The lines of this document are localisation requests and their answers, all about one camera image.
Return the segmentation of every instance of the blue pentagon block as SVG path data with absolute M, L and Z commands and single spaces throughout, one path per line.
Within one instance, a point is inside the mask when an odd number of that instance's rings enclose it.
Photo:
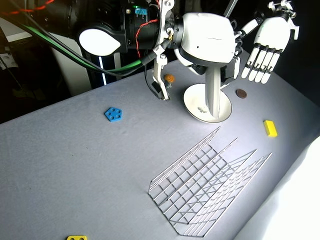
M 122 110 L 119 108 L 110 107 L 108 111 L 104 113 L 104 115 L 110 122 L 119 121 L 122 119 Z

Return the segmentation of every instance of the brown round object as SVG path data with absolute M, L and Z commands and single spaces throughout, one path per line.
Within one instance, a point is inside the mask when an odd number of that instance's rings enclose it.
M 172 74 L 166 74 L 164 75 L 164 80 L 172 84 L 176 79 L 175 79 L 175 76 L 173 76 Z
M 245 99 L 247 97 L 247 92 L 245 90 L 242 90 L 242 89 L 237 89 L 235 91 L 235 94 L 241 99 Z

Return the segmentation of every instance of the metal wire basket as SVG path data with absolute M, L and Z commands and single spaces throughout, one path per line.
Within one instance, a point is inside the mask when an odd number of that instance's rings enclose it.
M 232 161 L 211 146 L 217 128 L 155 177 L 149 195 L 179 235 L 204 237 L 272 155 L 245 164 L 257 150 Z

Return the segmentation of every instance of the orange ball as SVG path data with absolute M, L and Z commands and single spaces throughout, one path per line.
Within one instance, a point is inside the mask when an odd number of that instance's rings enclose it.
M 166 80 L 168 83 L 172 84 L 175 82 L 175 76 L 173 76 L 172 74 L 166 74 L 164 75 L 164 80 Z

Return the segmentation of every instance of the white robotic hand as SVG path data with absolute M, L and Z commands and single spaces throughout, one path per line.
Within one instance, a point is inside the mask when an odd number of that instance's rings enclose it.
M 275 13 L 287 13 L 288 19 L 285 15 L 279 14 L 280 16 L 267 18 L 261 24 L 254 40 L 254 48 L 241 74 L 242 78 L 249 75 L 249 81 L 254 80 L 256 83 L 266 84 L 280 54 L 289 42 L 291 29 L 295 31 L 294 39 L 298 39 L 299 27 L 292 22 L 295 13 L 292 11 L 290 3 L 282 0 L 277 9 L 275 9 L 275 5 L 277 4 L 270 2 L 269 8 Z

